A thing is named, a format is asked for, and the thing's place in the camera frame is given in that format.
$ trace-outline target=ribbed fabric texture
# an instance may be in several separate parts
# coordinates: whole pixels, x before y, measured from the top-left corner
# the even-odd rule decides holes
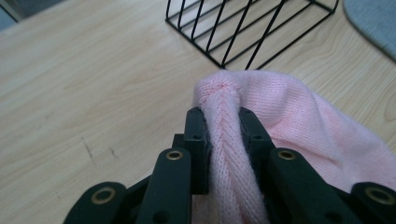
[[[386,144],[299,80],[265,71],[219,71],[195,87],[213,151],[210,192],[194,196],[194,223],[268,223],[242,143],[239,107],[252,110],[276,147],[299,151],[344,191],[372,181],[396,189],[396,159]]]

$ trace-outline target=wood grain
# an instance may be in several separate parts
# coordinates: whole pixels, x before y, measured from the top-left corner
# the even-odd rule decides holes
[[[82,192],[132,186],[218,70],[166,2],[68,0],[0,33],[0,223],[62,223]],[[396,153],[396,66],[343,10],[267,69],[291,74]]]

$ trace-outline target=screw hole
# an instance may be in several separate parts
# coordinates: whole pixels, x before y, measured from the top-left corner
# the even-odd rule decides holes
[[[94,204],[104,204],[110,202],[116,196],[116,191],[111,187],[104,187],[97,190],[91,197]]]
[[[395,198],[391,194],[379,188],[368,187],[364,192],[370,199],[377,203],[393,205],[396,202]]]
[[[283,160],[287,160],[287,161],[292,161],[294,159],[296,159],[296,156],[289,151],[283,150],[283,151],[279,151],[277,153],[277,156],[282,158]]]
[[[166,158],[171,161],[180,160],[183,157],[183,153],[180,151],[170,151],[166,153]]]
[[[343,217],[336,212],[327,212],[324,215],[332,223],[343,223]]]
[[[159,211],[154,214],[154,216],[152,217],[152,220],[155,223],[165,223],[169,220],[169,218],[170,218],[170,216],[167,211]]]

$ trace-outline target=gray mat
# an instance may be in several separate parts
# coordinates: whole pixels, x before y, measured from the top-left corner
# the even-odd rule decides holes
[[[396,61],[396,0],[344,0],[349,21]]]

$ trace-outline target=brass grommet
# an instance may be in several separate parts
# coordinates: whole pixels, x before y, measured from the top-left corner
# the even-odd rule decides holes
[[[183,153],[181,153],[180,151],[174,150],[166,153],[166,158],[171,161],[180,160],[182,157],[183,157]]]
[[[370,199],[378,203],[393,205],[396,202],[391,194],[379,188],[368,187],[364,192]]]
[[[94,204],[108,203],[116,196],[116,191],[111,187],[104,187],[97,190],[91,197]]]
[[[296,156],[294,155],[294,153],[287,151],[287,150],[281,150],[277,153],[277,156],[282,158],[283,160],[287,160],[287,161],[292,161],[294,159],[296,159]]]

